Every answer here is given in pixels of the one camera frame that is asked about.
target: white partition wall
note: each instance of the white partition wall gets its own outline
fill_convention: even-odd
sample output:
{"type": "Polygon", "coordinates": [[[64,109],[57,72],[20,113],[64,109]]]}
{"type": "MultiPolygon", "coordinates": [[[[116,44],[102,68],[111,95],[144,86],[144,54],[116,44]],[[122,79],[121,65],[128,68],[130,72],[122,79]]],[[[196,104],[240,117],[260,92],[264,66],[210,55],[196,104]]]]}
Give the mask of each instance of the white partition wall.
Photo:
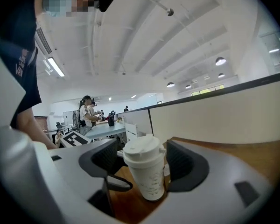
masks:
{"type": "Polygon", "coordinates": [[[125,112],[118,114],[118,117],[124,118],[128,124],[137,124],[138,131],[142,133],[153,133],[150,125],[148,110],[125,112]]]}
{"type": "Polygon", "coordinates": [[[214,143],[280,140],[280,81],[221,96],[150,109],[154,136],[214,143]]]}

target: text logo on shirt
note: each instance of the text logo on shirt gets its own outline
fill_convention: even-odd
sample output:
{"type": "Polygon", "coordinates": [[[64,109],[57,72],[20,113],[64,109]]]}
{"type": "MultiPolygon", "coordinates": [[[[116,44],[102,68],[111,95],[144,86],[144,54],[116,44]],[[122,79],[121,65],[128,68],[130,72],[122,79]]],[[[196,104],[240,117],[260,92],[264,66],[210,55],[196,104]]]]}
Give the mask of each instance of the text logo on shirt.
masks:
{"type": "Polygon", "coordinates": [[[22,77],[23,75],[27,54],[28,54],[28,50],[23,49],[22,56],[19,57],[19,64],[15,65],[15,73],[20,77],[22,77]]]}

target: navy shirt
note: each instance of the navy shirt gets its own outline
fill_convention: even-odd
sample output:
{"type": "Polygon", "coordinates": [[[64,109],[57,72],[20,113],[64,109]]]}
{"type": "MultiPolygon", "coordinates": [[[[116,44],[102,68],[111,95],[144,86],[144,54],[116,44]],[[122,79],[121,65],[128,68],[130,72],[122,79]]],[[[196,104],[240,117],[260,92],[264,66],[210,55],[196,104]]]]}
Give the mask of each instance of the navy shirt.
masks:
{"type": "Polygon", "coordinates": [[[22,0],[9,15],[0,31],[0,57],[26,95],[11,123],[16,128],[17,115],[41,103],[36,80],[36,17],[34,0],[22,0]]]}

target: air vent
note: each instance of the air vent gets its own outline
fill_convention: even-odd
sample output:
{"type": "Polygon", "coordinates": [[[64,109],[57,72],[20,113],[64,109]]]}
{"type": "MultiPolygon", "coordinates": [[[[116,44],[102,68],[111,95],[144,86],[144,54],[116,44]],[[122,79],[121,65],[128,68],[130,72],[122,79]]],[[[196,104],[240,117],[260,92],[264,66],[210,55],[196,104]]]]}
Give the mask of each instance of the air vent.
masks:
{"type": "Polygon", "coordinates": [[[49,46],[49,44],[48,44],[48,42],[47,42],[43,32],[42,32],[42,28],[38,28],[36,30],[36,32],[38,34],[39,39],[42,42],[43,47],[46,49],[47,53],[50,54],[52,52],[52,50],[51,50],[51,48],[50,48],[50,46],[49,46]]]}

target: window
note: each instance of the window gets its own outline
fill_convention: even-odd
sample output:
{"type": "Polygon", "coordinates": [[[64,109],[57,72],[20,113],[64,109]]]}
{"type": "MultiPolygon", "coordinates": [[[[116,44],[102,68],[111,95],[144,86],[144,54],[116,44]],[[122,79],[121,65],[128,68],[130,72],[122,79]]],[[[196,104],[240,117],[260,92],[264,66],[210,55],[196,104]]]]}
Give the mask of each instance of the window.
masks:
{"type": "Polygon", "coordinates": [[[211,88],[204,89],[204,90],[201,90],[201,91],[192,92],[192,96],[208,93],[208,92],[211,92],[211,91],[220,90],[220,89],[223,89],[223,88],[224,88],[224,85],[221,84],[221,85],[218,85],[216,87],[211,87],[211,88]]]}

